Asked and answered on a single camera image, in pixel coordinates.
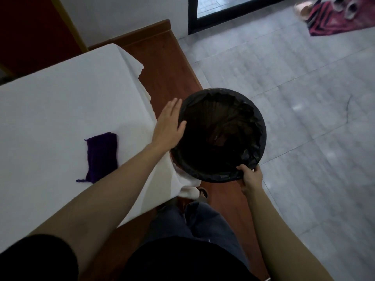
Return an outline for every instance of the jeans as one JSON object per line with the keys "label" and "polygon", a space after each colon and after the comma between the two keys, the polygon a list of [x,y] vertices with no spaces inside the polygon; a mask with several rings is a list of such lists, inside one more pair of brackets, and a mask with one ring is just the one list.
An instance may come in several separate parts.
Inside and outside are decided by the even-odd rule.
{"label": "jeans", "polygon": [[141,245],[171,236],[217,244],[238,258],[249,269],[249,262],[231,227],[224,217],[207,203],[198,201],[189,203],[185,207],[185,217],[175,205],[163,207],[151,221]]}

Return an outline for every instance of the black garbage bag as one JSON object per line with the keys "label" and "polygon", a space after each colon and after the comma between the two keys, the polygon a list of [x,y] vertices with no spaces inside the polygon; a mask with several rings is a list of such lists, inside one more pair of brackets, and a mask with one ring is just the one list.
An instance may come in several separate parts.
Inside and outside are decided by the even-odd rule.
{"label": "black garbage bag", "polygon": [[196,92],[181,106],[179,123],[187,121],[184,136],[171,150],[188,174],[207,182],[243,177],[236,166],[254,169],[263,156],[266,130],[258,108],[242,94],[212,88]]}

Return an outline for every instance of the black shirt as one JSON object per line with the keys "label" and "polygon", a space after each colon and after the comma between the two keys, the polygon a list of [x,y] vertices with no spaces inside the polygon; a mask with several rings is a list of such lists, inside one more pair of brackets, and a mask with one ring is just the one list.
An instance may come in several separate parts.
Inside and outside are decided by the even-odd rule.
{"label": "black shirt", "polygon": [[[4,279],[77,280],[77,258],[66,242],[50,235],[26,237],[0,254]],[[233,279],[259,281],[246,266],[216,244],[167,237],[141,246],[119,280],[149,278]]]}

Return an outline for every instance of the black door frame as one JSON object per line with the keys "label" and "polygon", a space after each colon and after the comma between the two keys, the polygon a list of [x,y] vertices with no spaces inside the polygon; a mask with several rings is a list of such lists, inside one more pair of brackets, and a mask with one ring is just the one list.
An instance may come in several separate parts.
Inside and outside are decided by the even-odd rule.
{"label": "black door frame", "polygon": [[189,34],[213,27],[284,0],[251,0],[245,3],[197,18],[198,0],[189,0]]}

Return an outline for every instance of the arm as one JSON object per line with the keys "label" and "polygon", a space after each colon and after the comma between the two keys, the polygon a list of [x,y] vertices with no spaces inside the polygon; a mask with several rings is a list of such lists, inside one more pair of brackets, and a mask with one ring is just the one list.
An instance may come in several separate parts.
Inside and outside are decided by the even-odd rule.
{"label": "arm", "polygon": [[253,217],[256,236],[265,264],[274,281],[333,281],[327,270],[304,246],[280,217],[262,187],[263,174],[240,165],[239,181]]}
{"label": "arm", "polygon": [[73,249],[82,273],[128,214],[155,165],[182,138],[186,122],[178,127],[181,102],[168,102],[152,142],[140,153],[79,194],[31,235],[49,234],[63,239]]}

